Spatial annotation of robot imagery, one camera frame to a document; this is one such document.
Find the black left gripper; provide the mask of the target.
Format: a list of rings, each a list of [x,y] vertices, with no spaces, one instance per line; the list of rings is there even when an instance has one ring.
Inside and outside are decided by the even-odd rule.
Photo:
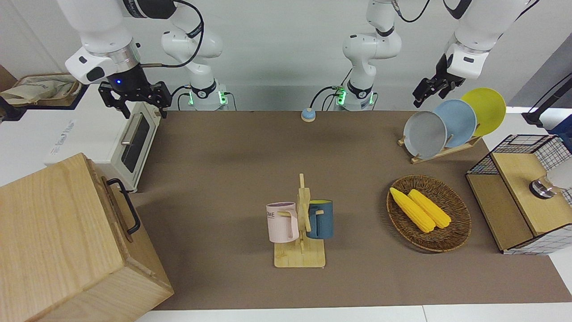
[[[441,99],[445,99],[452,90],[463,85],[465,78],[452,75],[447,71],[449,62],[450,59],[443,54],[436,65],[436,78],[423,78],[413,90],[413,105],[416,108],[421,108],[423,102],[437,92]]]

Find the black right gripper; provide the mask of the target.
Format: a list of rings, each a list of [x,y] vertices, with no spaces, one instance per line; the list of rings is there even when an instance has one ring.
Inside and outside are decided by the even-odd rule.
[[[153,104],[159,109],[161,118],[166,119],[168,108],[172,104],[172,94],[165,82],[151,85],[142,67],[133,67],[128,71],[115,73],[107,77],[107,82],[98,86],[100,97],[108,108],[121,112],[124,118],[129,119],[131,114],[126,106],[124,95],[130,101],[143,101]],[[113,91],[120,95],[113,96]]]

